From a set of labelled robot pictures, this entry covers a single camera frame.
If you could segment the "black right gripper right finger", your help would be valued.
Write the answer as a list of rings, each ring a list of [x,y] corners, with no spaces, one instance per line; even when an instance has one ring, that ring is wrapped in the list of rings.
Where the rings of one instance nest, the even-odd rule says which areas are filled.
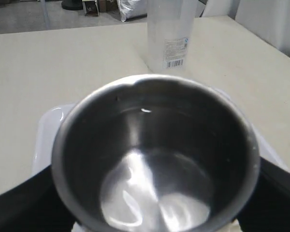
[[[255,190],[233,222],[243,232],[290,232],[290,173],[265,158]]]

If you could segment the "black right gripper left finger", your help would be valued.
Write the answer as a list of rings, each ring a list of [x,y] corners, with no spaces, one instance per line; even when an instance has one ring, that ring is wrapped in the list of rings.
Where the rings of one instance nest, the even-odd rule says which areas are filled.
[[[50,166],[0,195],[0,232],[70,232],[75,222],[58,196]]]

